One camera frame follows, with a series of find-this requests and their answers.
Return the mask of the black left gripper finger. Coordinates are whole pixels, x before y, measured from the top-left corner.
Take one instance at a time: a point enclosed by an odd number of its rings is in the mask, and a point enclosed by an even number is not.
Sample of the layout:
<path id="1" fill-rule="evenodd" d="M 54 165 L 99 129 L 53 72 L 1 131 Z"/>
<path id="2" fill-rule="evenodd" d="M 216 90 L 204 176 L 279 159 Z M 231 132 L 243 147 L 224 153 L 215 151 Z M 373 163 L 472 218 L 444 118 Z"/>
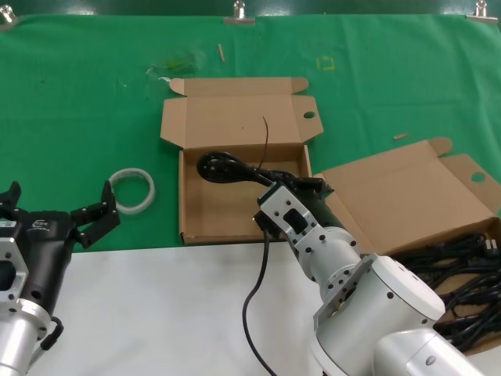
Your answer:
<path id="1" fill-rule="evenodd" d="M 10 188 L 1 193 L 0 216 L 1 219 L 15 219 L 17 203 L 20 199 L 20 184 L 13 181 Z"/>
<path id="2" fill-rule="evenodd" d="M 109 180 L 106 180 L 101 200 L 96 204 L 76 209 L 70 213 L 76 227 L 75 240 L 89 248 L 120 225 L 117 202 Z"/>

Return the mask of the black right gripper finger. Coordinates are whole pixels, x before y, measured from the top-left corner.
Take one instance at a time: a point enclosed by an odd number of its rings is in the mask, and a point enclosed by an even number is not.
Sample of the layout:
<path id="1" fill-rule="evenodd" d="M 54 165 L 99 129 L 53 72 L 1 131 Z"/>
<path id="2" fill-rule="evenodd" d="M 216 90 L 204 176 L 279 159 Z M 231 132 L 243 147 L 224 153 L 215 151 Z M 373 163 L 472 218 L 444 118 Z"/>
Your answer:
<path id="1" fill-rule="evenodd" d="M 333 192 L 333 188 L 323 178 L 295 178 L 294 190 L 299 191 L 312 191 L 317 196 L 328 196 Z"/>

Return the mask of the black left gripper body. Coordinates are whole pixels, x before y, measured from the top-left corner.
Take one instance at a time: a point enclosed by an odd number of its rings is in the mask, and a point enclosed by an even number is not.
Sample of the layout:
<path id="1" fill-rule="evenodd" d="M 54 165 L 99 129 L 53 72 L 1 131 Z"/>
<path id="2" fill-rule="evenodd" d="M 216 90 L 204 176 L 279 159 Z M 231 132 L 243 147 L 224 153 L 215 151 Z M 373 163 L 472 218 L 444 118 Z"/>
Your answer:
<path id="1" fill-rule="evenodd" d="M 15 240 L 28 269 L 20 297 L 52 315 L 76 243 L 74 221 L 64 211 L 23 209 L 7 219 L 17 222 Z"/>

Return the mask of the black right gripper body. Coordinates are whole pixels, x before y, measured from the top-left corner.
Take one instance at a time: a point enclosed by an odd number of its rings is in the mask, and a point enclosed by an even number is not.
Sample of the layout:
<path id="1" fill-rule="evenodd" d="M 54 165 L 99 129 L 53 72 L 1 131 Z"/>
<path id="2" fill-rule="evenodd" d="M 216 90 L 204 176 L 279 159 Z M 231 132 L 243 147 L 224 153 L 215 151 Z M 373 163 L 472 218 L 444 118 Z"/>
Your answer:
<path id="1" fill-rule="evenodd" d="M 318 197 L 315 194 L 306 195 L 303 197 L 303 205 L 312 213 L 313 217 L 321 227 L 344 228 L 343 224 L 326 204 L 324 198 Z"/>

